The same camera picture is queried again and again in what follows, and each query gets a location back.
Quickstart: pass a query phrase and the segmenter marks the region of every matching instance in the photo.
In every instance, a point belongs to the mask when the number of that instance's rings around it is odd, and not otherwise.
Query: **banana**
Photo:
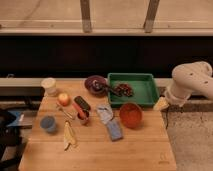
[[[69,143],[74,148],[77,147],[77,139],[69,121],[66,121],[64,125],[64,143],[66,144],[67,148],[69,147],[67,143]]]
[[[157,103],[154,105],[153,109],[161,111],[169,107],[169,103],[166,101],[165,97],[160,97]]]

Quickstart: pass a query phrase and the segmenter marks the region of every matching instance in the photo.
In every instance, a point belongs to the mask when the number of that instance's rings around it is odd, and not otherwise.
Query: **apple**
[[[70,96],[67,93],[60,93],[58,95],[58,102],[62,106],[67,106],[70,103]]]

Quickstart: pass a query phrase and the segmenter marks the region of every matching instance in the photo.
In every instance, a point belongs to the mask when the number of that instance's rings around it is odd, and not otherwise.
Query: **orange bowl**
[[[125,103],[120,108],[121,123],[127,128],[137,128],[142,121],[142,110],[135,103]]]

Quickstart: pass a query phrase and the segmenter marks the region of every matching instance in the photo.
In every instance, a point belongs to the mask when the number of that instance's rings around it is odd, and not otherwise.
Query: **paper cup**
[[[56,96],[56,80],[54,78],[45,78],[41,82],[41,86],[45,89],[45,93],[48,96]]]

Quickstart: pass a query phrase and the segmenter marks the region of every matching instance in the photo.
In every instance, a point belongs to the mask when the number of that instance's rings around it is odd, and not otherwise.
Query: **blue cup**
[[[56,131],[55,118],[53,116],[45,116],[40,122],[41,128],[47,133],[54,133]]]

